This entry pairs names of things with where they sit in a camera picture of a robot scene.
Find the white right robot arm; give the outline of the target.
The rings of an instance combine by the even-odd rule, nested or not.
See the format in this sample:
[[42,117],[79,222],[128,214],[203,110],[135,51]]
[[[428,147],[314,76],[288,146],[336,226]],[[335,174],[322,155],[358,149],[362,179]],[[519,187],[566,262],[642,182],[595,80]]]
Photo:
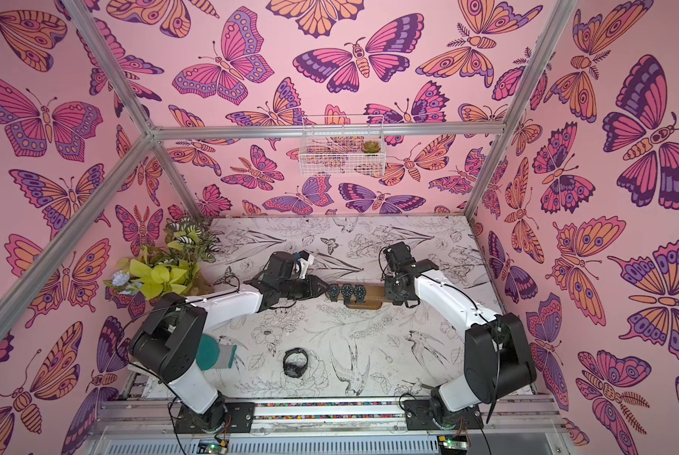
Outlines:
[[500,314],[455,286],[438,265],[416,260],[411,248],[396,243],[378,254],[386,299],[392,303],[426,303],[464,339],[464,372],[430,392],[430,412],[441,428],[455,427],[480,404],[494,411],[499,399],[536,382],[530,343],[523,323]]

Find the black watch with dial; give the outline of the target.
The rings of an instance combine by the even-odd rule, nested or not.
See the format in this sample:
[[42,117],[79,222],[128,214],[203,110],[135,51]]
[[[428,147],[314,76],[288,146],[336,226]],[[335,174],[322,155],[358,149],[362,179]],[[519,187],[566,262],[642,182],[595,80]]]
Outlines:
[[367,289],[362,284],[357,284],[354,287],[354,302],[356,304],[366,303]]

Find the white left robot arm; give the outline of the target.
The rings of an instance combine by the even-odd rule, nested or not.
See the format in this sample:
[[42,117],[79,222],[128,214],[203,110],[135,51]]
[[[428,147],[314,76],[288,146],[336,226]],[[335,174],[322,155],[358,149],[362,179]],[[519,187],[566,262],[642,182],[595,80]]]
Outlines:
[[203,335],[230,320],[275,309],[281,300],[307,301],[324,295],[329,284],[308,272],[313,261],[305,251],[274,252],[260,272],[233,292],[193,298],[166,294],[136,331],[128,358],[168,388],[197,430],[223,430],[225,397],[196,360]]

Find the wooden watch stand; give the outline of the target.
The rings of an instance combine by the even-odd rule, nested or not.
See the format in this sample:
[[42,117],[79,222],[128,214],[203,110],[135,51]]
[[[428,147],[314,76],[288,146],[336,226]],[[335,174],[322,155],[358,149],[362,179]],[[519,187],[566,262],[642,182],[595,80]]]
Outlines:
[[343,303],[341,294],[339,296],[339,300],[336,301],[336,303],[341,303],[348,309],[368,310],[368,311],[377,311],[383,306],[384,303],[390,303],[390,300],[386,298],[384,286],[380,286],[379,284],[362,284],[362,285],[365,286],[367,289],[366,303],[356,304],[354,302],[353,297],[352,302],[349,305],[345,305]]

